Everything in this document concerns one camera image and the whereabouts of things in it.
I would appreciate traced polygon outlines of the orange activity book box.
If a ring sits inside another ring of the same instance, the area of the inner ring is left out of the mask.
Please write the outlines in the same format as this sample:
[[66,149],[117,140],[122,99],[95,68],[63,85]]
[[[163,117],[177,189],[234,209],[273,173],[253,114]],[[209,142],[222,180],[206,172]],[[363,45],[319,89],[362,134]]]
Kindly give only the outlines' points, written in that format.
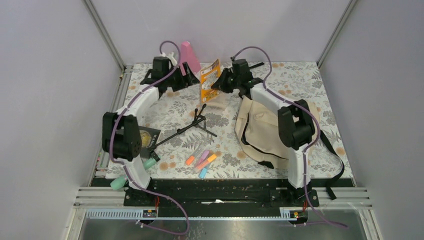
[[221,76],[221,61],[216,59],[209,66],[203,67],[199,73],[200,103],[206,104],[207,102],[215,99],[220,94],[218,90],[212,88],[212,85]]

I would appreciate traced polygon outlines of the cream canvas backpack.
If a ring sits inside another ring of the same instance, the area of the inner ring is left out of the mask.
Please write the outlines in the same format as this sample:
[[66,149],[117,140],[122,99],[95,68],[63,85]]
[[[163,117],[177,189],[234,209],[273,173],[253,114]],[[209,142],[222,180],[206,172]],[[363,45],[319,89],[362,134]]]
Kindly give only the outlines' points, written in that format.
[[[316,122],[319,119],[317,108],[309,102],[307,103],[314,115],[314,122]],[[262,104],[245,97],[241,102],[234,130],[242,150],[250,158],[269,169],[287,169],[289,174],[289,149],[280,140],[276,114]],[[315,134],[312,137],[312,142],[316,137],[319,137],[333,155],[336,154],[325,132],[319,130],[315,123]],[[291,196],[293,198],[304,196],[311,189],[310,181],[308,185],[301,188],[294,188],[289,183]]]

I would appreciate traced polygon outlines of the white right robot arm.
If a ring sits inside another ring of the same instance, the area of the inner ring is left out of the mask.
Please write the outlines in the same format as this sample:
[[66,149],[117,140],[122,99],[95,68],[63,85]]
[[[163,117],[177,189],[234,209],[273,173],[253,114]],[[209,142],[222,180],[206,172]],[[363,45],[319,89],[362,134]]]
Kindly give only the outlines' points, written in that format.
[[304,99],[294,100],[272,91],[259,77],[253,77],[245,59],[232,60],[212,89],[225,93],[239,90],[240,97],[248,97],[277,116],[278,136],[288,148],[288,181],[294,187],[287,191],[287,201],[293,206],[301,205],[307,194],[302,188],[309,184],[307,153],[316,133],[315,117]]

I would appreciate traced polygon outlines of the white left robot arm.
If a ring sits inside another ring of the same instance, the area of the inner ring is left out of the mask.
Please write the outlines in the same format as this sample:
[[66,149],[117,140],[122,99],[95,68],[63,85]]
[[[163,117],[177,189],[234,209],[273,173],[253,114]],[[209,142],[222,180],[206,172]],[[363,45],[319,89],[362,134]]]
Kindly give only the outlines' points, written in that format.
[[126,105],[102,117],[102,149],[114,164],[123,167],[129,185],[138,189],[136,199],[144,206],[154,202],[155,192],[148,187],[151,177],[140,156],[139,121],[169,88],[176,92],[199,82],[186,61],[176,63],[171,55],[162,54],[154,57],[138,93]]

